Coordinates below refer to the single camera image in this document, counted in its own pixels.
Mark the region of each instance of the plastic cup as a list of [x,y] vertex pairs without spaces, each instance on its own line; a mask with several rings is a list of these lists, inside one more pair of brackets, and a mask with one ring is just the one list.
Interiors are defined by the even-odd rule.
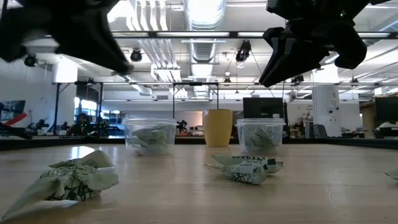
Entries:
[[244,118],[237,120],[239,145],[245,153],[274,152],[282,144],[282,118]]
[[140,156],[170,154],[175,141],[176,119],[136,118],[124,122],[126,149]]

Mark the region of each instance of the red object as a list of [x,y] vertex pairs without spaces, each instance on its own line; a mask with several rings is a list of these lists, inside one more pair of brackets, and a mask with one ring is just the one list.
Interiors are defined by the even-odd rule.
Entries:
[[4,124],[10,126],[10,125],[13,125],[13,124],[16,124],[16,123],[22,121],[26,117],[27,117],[27,114],[25,112],[23,112],[20,115],[16,116],[14,119],[11,119],[11,120],[5,122]]

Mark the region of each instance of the table surface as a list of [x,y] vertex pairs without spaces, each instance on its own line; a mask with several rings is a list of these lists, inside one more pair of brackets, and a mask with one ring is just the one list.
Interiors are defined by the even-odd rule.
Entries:
[[117,165],[119,185],[85,202],[40,202],[5,223],[398,223],[398,151],[283,145],[285,167],[261,185],[232,182],[204,164],[239,146],[178,145],[172,156],[135,157],[121,145],[0,152],[0,212],[47,165],[99,149]]

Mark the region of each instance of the yellow cup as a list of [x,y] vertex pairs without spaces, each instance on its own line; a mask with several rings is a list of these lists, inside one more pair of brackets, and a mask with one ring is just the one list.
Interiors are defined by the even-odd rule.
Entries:
[[232,111],[205,110],[203,112],[203,129],[207,146],[228,146],[232,132]]

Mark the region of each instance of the desk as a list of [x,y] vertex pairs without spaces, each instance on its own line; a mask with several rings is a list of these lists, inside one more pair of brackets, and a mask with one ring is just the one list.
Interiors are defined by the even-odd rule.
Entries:
[[396,150],[333,145],[284,145],[285,167],[262,185],[232,182],[211,154],[239,146],[175,146],[173,156],[133,157],[122,145],[87,145],[0,152],[0,212],[45,170],[94,149],[117,166],[120,184],[86,202],[45,202],[6,223],[398,223]]

